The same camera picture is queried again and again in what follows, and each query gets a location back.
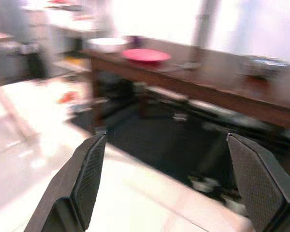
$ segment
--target wooden table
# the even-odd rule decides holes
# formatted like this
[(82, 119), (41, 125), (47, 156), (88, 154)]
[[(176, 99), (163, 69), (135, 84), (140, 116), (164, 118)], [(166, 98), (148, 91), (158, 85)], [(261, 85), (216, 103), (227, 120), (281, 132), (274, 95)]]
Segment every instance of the wooden table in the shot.
[[(240, 74), (240, 57), (236, 55), (153, 39), (146, 39), (145, 47), (167, 52), (172, 58), (162, 64), (141, 64), (125, 60), (120, 54), (85, 50), (91, 59), (94, 97), (99, 97), (98, 72), (110, 71), (290, 129), (290, 67), (273, 80), (264, 81)], [(200, 68), (163, 72), (191, 56), (202, 64)], [(95, 112), (96, 125), (101, 125), (98, 104)]]

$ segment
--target black rug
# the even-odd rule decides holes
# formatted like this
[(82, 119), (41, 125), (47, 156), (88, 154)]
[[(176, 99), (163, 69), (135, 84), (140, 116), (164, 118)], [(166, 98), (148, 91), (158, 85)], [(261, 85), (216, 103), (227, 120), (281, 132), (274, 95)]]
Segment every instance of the black rug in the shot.
[[(175, 121), (174, 111), (160, 105), (149, 106), (146, 119), (138, 117), (137, 109), (138, 105), (132, 105), (104, 121), (107, 142), (189, 186), (188, 175), (200, 171), (221, 183), (228, 182), (230, 158), (225, 146), (219, 145), (215, 159), (209, 159), (213, 147), (221, 138), (225, 141), (226, 135), (203, 129), (199, 118)], [(87, 130), (91, 118), (91, 112), (84, 112), (72, 123)], [(208, 170), (204, 170), (209, 161)]]

